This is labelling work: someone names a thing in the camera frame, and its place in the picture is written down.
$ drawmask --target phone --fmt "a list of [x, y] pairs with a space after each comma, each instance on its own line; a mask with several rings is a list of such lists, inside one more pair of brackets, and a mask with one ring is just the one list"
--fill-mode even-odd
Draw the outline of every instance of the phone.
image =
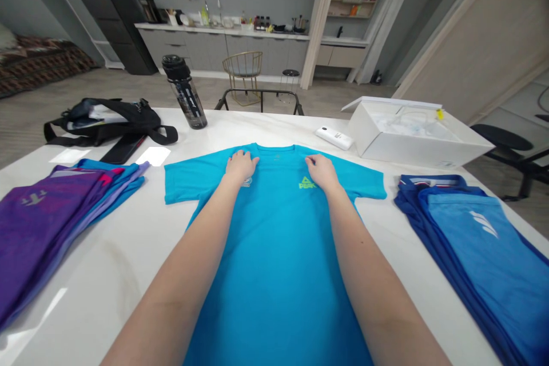
[[124, 164], [133, 152], [141, 146], [146, 137], [146, 134], [125, 134], [100, 161], [110, 164]]

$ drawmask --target white table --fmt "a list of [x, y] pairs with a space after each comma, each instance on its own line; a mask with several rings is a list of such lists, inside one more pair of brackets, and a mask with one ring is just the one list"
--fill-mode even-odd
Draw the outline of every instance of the white table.
[[[339, 156], [385, 174], [387, 199], [360, 198], [356, 206], [421, 315], [454, 365], [499, 365], [499, 360], [452, 287], [393, 202], [401, 174], [446, 174], [361, 159], [313, 135], [320, 126], [345, 130], [347, 121], [282, 114], [206, 111], [208, 127], [190, 130], [179, 109], [157, 109], [173, 125], [179, 141], [164, 164], [257, 142], [262, 146], [299, 144]], [[95, 148], [99, 160], [112, 146]], [[147, 139], [135, 161], [150, 146]], [[15, 186], [31, 185], [49, 174], [49, 161], [64, 148], [43, 146], [0, 170], [0, 198]], [[475, 177], [458, 169], [469, 185]], [[154, 275], [184, 232], [197, 202], [164, 204], [164, 168], [151, 167], [146, 182], [114, 213], [88, 230], [31, 307], [0, 335], [0, 366], [97, 365]], [[503, 206], [508, 219], [549, 256], [547, 242], [532, 226]]]

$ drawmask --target sleeve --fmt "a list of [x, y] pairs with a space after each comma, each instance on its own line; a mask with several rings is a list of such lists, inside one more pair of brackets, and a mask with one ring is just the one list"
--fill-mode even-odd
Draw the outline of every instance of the sleeve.
[[330, 154], [323, 153], [323, 155], [332, 161], [339, 183], [351, 199], [354, 200], [356, 197], [385, 199], [387, 197], [382, 172], [368, 169]]
[[225, 149], [165, 165], [166, 204], [198, 200], [217, 187], [227, 166], [227, 160], [240, 147]]

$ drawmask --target hand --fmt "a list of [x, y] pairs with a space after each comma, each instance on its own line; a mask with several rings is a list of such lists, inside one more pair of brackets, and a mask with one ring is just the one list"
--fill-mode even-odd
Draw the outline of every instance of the hand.
[[315, 183], [324, 191], [340, 186], [336, 169], [332, 161], [322, 154], [313, 154], [305, 157], [305, 163], [309, 166], [309, 174]]
[[251, 158], [250, 152], [244, 154], [243, 150], [237, 151], [227, 161], [225, 175], [234, 178], [241, 185], [248, 177], [251, 177], [256, 171], [256, 164], [259, 162], [259, 157]]

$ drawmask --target box lid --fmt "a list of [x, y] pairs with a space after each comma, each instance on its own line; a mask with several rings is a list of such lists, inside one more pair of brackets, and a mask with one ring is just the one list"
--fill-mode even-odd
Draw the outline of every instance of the box lid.
[[347, 106], [344, 106], [341, 109], [341, 111], [344, 113], [353, 113], [355, 109], [358, 107], [358, 105], [361, 104], [362, 102], [388, 103], [388, 104], [394, 104], [399, 106], [409, 106], [409, 107], [435, 109], [435, 110], [442, 109], [442, 105], [435, 104], [435, 103], [415, 102], [411, 100], [400, 100], [400, 99], [392, 99], [392, 98], [384, 98], [384, 97], [362, 96], [362, 97], [359, 97], [357, 100], [349, 103]]

